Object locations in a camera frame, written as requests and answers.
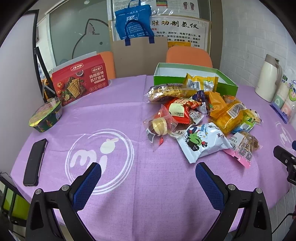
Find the blue tote bag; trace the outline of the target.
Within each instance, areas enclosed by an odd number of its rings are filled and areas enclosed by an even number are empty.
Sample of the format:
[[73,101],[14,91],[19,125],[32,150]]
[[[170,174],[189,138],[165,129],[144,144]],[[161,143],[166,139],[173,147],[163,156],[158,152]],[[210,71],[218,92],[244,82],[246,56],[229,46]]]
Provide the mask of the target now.
[[137,1],[136,6],[128,6],[115,12],[115,28],[121,40],[154,37],[151,29],[150,17],[152,16],[151,6],[149,4],[142,5],[141,1]]

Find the white cartoon snack packet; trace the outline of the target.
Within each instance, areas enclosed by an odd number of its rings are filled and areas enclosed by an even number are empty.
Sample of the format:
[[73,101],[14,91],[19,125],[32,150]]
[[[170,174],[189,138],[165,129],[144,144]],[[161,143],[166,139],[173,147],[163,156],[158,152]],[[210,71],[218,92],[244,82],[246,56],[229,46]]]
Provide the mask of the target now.
[[232,147],[214,123],[190,125],[185,133],[177,138],[177,142],[190,164],[196,163],[201,157]]

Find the paper cup pack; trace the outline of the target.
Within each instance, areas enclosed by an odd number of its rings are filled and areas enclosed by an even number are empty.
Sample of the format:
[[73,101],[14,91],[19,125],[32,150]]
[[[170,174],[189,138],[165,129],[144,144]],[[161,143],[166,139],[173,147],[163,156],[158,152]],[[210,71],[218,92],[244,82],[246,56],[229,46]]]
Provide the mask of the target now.
[[284,123],[292,120],[295,115],[295,68],[287,67],[270,105]]

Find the pink nut packet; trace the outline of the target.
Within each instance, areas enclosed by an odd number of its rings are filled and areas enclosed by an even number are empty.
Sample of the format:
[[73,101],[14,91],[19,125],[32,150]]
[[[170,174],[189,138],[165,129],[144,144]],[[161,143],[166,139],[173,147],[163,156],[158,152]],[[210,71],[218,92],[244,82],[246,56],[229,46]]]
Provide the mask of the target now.
[[231,148],[223,151],[248,169],[251,166],[254,151],[261,148],[258,139],[245,131],[241,131],[235,133],[228,141]]

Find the green blue snack packet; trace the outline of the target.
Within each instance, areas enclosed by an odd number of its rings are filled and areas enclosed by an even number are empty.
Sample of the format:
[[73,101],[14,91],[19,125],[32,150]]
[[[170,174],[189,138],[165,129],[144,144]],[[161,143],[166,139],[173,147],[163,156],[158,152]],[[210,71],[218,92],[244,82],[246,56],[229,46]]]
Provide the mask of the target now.
[[262,119],[257,111],[253,109],[243,110],[243,119],[239,125],[237,125],[232,131],[232,134],[237,132],[250,132],[255,125],[261,125]]

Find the yellow chip bag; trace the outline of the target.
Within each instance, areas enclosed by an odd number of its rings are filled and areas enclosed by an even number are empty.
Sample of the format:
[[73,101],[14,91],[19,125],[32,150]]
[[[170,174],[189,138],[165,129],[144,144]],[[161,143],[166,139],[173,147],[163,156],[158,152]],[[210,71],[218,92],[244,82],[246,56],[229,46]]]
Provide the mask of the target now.
[[218,84],[218,77],[201,77],[201,76],[191,76],[189,73],[185,76],[185,80],[183,84],[186,87],[194,89],[194,90],[203,90],[207,91],[216,91]]

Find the clear pastry packet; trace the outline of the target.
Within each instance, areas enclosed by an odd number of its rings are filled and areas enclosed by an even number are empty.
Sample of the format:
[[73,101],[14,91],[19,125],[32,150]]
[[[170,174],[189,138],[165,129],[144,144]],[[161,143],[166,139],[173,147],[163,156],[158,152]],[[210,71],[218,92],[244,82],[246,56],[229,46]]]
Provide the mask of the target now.
[[163,104],[154,115],[143,121],[144,131],[153,152],[167,142],[177,125],[178,122]]

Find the black smartphone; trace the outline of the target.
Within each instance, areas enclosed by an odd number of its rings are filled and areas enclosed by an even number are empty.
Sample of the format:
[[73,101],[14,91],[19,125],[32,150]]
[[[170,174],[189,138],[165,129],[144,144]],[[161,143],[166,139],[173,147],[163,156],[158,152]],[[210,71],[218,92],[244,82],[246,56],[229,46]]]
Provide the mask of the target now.
[[39,140],[33,144],[23,177],[24,186],[38,185],[40,168],[47,144],[48,141],[46,138]]

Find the large yellow clear bag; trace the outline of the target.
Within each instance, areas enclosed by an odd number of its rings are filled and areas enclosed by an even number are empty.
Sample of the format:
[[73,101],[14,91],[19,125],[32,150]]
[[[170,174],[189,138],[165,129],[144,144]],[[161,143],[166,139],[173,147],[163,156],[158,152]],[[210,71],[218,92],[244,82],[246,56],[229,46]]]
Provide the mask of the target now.
[[217,117],[212,118],[212,122],[222,131],[222,133],[224,133],[224,135],[228,135],[241,123],[245,109],[246,106],[239,100],[235,99],[219,111]]

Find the small purple nut packet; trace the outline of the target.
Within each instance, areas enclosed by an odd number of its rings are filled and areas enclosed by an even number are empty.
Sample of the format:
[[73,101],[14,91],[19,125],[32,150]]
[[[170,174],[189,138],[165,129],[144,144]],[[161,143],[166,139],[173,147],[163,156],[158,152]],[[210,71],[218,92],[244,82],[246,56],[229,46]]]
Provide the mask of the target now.
[[197,93],[192,96],[192,99],[200,104],[196,107],[197,111],[205,115],[210,113],[209,103],[203,90],[198,90]]

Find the red cracker box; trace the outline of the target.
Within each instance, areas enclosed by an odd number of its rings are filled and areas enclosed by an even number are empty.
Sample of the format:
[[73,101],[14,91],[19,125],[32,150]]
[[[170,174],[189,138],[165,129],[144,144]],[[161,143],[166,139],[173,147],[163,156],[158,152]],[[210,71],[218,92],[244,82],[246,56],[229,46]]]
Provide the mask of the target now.
[[62,106],[109,85],[101,55],[95,55],[61,68],[52,74],[53,86]]

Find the orange snack packet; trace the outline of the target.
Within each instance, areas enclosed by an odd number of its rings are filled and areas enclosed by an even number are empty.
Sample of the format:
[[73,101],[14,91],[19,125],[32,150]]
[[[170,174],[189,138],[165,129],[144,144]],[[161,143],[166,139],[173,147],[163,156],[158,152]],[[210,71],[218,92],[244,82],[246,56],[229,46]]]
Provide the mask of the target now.
[[218,92],[207,91],[206,95],[209,100],[210,117],[217,118],[219,112],[227,106],[227,103]]

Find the red biscuit packet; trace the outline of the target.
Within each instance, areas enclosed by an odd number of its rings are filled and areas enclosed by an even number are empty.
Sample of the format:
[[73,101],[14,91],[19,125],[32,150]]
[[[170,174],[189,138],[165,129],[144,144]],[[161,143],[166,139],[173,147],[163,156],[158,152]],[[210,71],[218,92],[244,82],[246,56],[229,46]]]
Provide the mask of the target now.
[[169,111],[171,116],[182,124],[190,124],[189,111],[201,106],[202,103],[188,98],[174,98],[165,103],[165,108]]

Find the clear twisted snack bag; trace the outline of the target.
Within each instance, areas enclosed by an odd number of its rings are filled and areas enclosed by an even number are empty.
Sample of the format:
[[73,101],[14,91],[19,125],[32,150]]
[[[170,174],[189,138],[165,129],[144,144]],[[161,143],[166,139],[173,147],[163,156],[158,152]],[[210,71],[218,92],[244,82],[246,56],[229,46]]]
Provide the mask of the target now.
[[180,83],[161,84],[150,87],[144,95],[149,102],[166,102],[172,98],[190,98],[197,90]]

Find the white spicy tofu packet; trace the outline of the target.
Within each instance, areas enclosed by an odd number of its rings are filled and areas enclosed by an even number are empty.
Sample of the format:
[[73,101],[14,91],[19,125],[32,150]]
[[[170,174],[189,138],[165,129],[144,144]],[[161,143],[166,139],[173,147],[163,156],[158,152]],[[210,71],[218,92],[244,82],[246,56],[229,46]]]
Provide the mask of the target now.
[[201,120],[203,120],[204,117],[205,117],[205,115],[202,114],[201,112],[195,111],[195,110],[190,110],[189,111],[190,123],[189,124],[178,123],[176,128],[170,133],[170,136],[172,138],[178,138],[178,137],[182,136],[186,132],[186,129],[190,125],[199,124],[201,122]]

